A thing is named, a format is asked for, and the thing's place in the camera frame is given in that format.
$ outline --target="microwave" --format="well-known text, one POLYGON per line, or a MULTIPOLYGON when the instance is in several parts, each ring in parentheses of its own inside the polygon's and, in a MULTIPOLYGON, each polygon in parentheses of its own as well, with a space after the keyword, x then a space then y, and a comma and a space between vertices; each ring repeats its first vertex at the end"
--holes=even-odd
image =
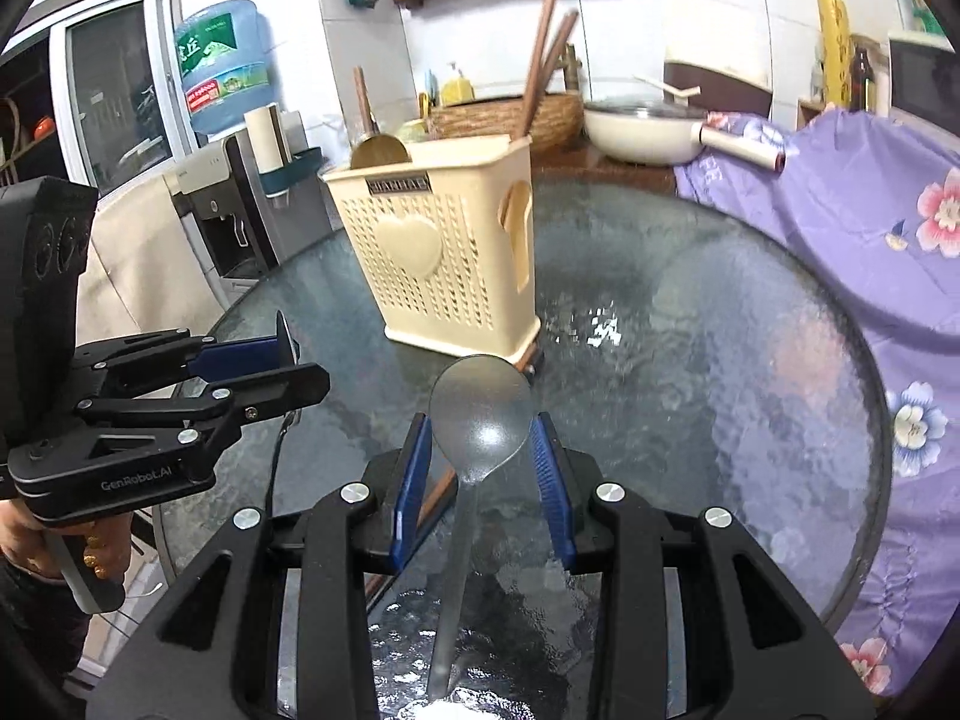
POLYGON ((960 57, 940 35, 889 38, 890 118, 960 152, 960 57))

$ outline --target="blue water jug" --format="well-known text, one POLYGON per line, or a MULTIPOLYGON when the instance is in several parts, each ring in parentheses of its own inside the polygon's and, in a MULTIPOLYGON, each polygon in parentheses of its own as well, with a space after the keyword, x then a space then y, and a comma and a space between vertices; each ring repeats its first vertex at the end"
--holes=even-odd
POLYGON ((256 5, 228 0, 194 13, 175 31, 190 124, 216 135, 277 99, 267 73, 256 5))

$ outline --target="orange object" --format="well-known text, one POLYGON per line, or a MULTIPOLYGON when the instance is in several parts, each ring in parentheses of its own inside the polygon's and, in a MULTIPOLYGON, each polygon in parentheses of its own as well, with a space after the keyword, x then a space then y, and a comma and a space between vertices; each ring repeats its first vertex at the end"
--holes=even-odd
POLYGON ((49 135, 56 129, 56 124, 54 124, 54 119, 51 119, 49 116, 44 116, 37 126, 34 127, 34 140, 38 141, 45 135, 49 135))

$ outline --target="person's hand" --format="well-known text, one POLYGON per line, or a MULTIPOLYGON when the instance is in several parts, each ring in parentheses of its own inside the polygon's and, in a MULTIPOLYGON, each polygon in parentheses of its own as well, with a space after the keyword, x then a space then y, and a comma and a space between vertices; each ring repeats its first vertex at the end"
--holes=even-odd
MULTIPOLYGON (((118 514, 97 522, 53 529, 61 536, 84 536, 83 562, 99 579, 123 580, 130 567, 132 514, 118 514)), ((23 501, 0 501, 0 550, 14 565, 48 579, 59 579, 61 570, 47 550, 44 526, 23 501)))

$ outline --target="red label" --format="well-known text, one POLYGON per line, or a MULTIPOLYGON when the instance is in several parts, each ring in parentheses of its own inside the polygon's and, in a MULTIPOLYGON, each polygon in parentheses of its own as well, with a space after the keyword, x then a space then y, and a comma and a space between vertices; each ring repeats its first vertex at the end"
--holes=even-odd
POLYGON ((200 108, 212 103, 213 100, 216 100, 219 96, 220 86, 216 79, 203 81, 202 84, 195 86, 186 93, 187 110, 190 111, 190 113, 196 113, 200 108))

